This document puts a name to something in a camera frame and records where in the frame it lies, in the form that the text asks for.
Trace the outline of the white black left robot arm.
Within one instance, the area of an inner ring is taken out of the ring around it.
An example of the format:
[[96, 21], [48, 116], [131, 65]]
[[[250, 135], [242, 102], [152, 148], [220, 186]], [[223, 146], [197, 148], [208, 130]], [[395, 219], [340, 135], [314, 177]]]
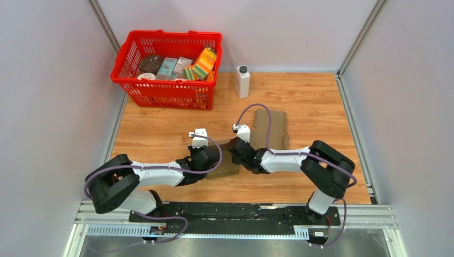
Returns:
[[169, 163], [139, 163], [119, 154], [85, 178], [84, 191], [98, 214], [117, 208], [138, 211], [151, 222], [163, 217], [158, 194], [144, 191], [155, 185], [186, 186], [205, 179], [222, 161], [216, 146], [191, 148], [190, 155]]

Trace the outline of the brown cardboard box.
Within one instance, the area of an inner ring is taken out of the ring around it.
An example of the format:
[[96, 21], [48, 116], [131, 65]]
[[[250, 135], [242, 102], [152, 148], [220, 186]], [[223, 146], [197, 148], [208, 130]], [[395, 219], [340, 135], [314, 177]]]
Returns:
[[229, 143], [229, 141], [230, 139], [226, 139], [217, 142], [222, 150], [223, 159], [216, 170], [207, 174], [207, 179], [220, 179], [228, 176], [234, 176], [239, 173], [240, 166], [232, 163], [232, 155], [227, 150], [227, 144]]

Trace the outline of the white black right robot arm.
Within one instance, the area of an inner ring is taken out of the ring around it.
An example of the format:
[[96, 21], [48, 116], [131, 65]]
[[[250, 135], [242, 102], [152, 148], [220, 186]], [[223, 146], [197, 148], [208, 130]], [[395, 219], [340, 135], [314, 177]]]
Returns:
[[250, 143], [235, 137], [227, 144], [232, 162], [254, 174], [277, 172], [303, 173], [316, 186], [305, 209], [306, 219], [321, 223], [330, 205], [342, 199], [346, 190], [357, 183], [354, 162], [323, 141], [297, 150], [254, 149]]

